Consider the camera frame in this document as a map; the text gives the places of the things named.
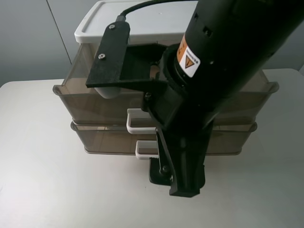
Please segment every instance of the plastic storage drawer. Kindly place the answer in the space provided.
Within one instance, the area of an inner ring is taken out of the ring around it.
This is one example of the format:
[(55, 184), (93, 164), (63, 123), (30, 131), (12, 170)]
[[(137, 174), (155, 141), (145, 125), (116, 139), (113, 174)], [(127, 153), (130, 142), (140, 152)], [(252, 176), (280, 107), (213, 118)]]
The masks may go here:
[[(82, 44), (72, 69), (62, 85), (55, 85), (58, 95), (76, 125), (125, 124), (128, 108), (140, 108), (142, 92), (122, 90), (114, 99), (104, 99), (93, 88), (86, 87), (95, 53), (94, 45)], [(276, 82), (268, 82), (259, 71), (215, 119), (217, 125), (252, 124), (270, 95), (278, 90)]]
[[(122, 126), (77, 126), (71, 128), (78, 134), (85, 150), (95, 154), (135, 155), (138, 140), (155, 141), (155, 134), (130, 134)], [(252, 132), (256, 123), (246, 125), (214, 126), (207, 155), (237, 155)], [(157, 149), (139, 149), (140, 154), (157, 155)]]

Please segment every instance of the white table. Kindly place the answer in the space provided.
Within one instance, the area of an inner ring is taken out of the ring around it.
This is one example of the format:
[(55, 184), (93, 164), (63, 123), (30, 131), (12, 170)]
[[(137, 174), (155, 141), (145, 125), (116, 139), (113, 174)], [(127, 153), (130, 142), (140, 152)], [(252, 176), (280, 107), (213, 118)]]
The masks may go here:
[(192, 198), (149, 183), (148, 161), (92, 155), (52, 86), (0, 89), (0, 228), (285, 228), (304, 224), (304, 77), (265, 71), (280, 90), (238, 156), (207, 157)]

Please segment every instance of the white drawer handle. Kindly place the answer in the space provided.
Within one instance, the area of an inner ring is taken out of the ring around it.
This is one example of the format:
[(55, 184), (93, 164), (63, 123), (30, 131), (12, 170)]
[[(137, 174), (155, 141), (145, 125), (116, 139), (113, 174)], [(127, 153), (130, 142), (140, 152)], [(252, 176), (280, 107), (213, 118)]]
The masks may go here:
[(155, 127), (131, 127), (132, 119), (151, 119), (149, 113), (140, 108), (128, 108), (127, 130), (131, 134), (156, 134)]
[(139, 160), (148, 160), (150, 158), (158, 158), (158, 154), (140, 154), (139, 149), (158, 149), (157, 141), (137, 140), (135, 147), (135, 155)]

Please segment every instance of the screw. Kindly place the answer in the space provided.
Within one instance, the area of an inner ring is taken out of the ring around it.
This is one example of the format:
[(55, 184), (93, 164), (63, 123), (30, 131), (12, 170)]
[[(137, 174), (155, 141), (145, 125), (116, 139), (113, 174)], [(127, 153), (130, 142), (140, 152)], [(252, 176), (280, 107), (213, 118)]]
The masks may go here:
[(161, 169), (164, 173), (168, 173), (170, 171), (170, 168), (168, 165), (164, 165), (163, 168)]
[(99, 58), (99, 59), (105, 59), (105, 54), (100, 54), (100, 55), (98, 56), (98, 58)]
[(146, 94), (144, 95), (144, 98), (145, 98), (146, 100), (149, 100), (149, 99), (151, 98), (151, 96), (152, 96), (151, 93), (146, 93)]

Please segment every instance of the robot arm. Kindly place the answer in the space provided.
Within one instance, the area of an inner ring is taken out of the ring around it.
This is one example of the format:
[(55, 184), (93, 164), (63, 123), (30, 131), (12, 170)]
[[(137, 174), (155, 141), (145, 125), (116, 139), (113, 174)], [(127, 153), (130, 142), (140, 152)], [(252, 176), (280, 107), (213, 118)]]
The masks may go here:
[[(162, 2), (129, 8), (108, 26), (86, 85), (145, 92), (159, 148), (150, 181), (192, 197), (205, 184), (214, 117), (302, 22), (304, 2), (199, 0), (180, 44), (128, 46), (126, 14)], [(160, 71), (150, 77), (152, 65)]]

